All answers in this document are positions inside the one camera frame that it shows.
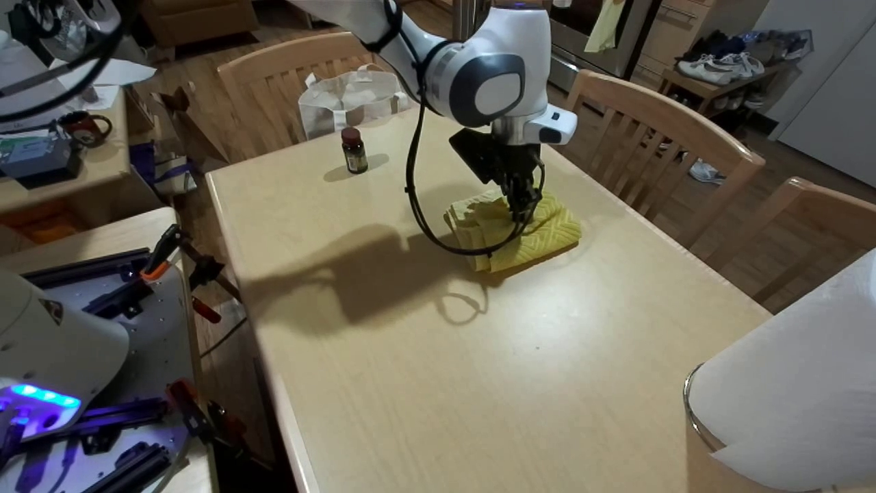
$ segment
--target desk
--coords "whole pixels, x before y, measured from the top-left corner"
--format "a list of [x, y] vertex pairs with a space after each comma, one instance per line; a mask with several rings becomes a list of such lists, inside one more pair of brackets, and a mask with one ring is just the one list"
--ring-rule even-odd
[[[481, 284], [402, 192], [417, 111], [207, 176], [302, 489], [757, 489], [688, 436], [681, 381], [770, 314], [544, 148], [577, 248]], [[478, 189], [428, 118], [428, 217]]]
[[14, 177], [0, 177], [0, 214], [31, 207], [47, 200], [59, 200], [79, 195], [85, 189], [121, 180], [132, 176], [128, 163], [128, 124], [125, 124], [125, 100], [118, 95], [110, 110], [95, 111], [107, 115], [113, 121], [113, 134], [107, 137], [103, 144], [88, 148], [81, 154], [81, 169], [72, 180], [39, 185], [39, 189], [24, 189]]
[[[0, 266], [10, 270], [39, 270], [39, 267], [54, 267], [77, 260], [103, 258], [113, 252], [153, 247], [157, 237], [172, 221], [176, 221], [172, 207], [157, 207], [157, 210], [147, 210], [122, 221], [113, 221], [79, 234], [68, 234], [54, 244], [42, 244], [17, 255], [5, 255], [0, 258]], [[217, 482], [210, 451], [196, 437], [192, 437], [187, 460], [189, 465], [180, 467], [168, 482], [168, 493], [210, 493]]]
[[707, 115], [718, 99], [731, 95], [737, 89], [757, 87], [757, 85], [770, 82], [771, 77], [792, 70], [792, 66], [793, 62], [775, 62], [775, 66], [767, 66], [764, 74], [751, 77], [751, 78], [737, 78], [731, 85], [711, 85], [711, 82], [688, 77], [679, 69], [666, 69], [662, 82], [659, 82], [659, 92], [671, 92], [673, 87], [681, 87], [681, 89], [697, 95], [696, 110]]

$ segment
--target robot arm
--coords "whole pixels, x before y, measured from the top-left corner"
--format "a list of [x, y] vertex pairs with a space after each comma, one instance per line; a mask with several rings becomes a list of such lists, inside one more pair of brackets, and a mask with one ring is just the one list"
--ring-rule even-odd
[[493, 7], [466, 41], [424, 33], [393, 0], [291, 0], [352, 29], [408, 92], [462, 125], [493, 124], [507, 144], [569, 143], [577, 118], [548, 104], [549, 22], [541, 7]]

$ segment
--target small bottle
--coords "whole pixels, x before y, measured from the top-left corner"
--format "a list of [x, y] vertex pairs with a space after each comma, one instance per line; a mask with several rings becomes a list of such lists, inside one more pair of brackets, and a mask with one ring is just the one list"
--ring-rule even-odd
[[352, 125], [341, 128], [340, 139], [341, 139], [348, 171], [352, 171], [352, 176], [365, 171], [366, 156], [365, 156], [365, 143], [361, 143], [358, 128], [352, 128]]

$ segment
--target white cabinet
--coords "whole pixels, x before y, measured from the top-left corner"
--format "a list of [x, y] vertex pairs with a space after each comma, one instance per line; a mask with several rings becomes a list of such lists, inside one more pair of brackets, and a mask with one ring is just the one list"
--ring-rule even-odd
[[777, 134], [781, 143], [876, 185], [876, 25]]

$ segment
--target chair backrest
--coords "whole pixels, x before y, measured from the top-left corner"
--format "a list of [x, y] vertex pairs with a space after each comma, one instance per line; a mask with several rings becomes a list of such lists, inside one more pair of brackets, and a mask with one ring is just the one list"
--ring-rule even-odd
[[[741, 221], [740, 230], [707, 255], [707, 262], [718, 270], [729, 267], [729, 262], [741, 258], [748, 248], [767, 248], [767, 233], [777, 233], [784, 224], [792, 224], [793, 230], [804, 228], [808, 240], [796, 255], [792, 255], [788, 234], [784, 234], [784, 248], [777, 252], [784, 266], [771, 267], [770, 278], [762, 278], [752, 289], [752, 299], [770, 310], [785, 307], [876, 247], [876, 202], [864, 202], [804, 177], [788, 177]], [[792, 281], [796, 281], [796, 289], [801, 293], [785, 293], [781, 300], [770, 304], [770, 299]]]
[[679, 195], [679, 185], [696, 182], [684, 180], [696, 161], [721, 171], [721, 185], [696, 182], [703, 189], [703, 195], [696, 192], [696, 210], [671, 224], [671, 234], [684, 247], [764, 167], [757, 154], [710, 118], [626, 78], [577, 70], [566, 107], [581, 118], [581, 137], [569, 154], [581, 148], [582, 154], [574, 158], [582, 158], [585, 171], [652, 221]]
[[335, 29], [255, 48], [217, 70], [241, 128], [250, 128], [266, 154], [303, 139], [298, 95], [310, 74], [337, 77], [358, 66], [380, 66], [380, 61], [350, 33]]

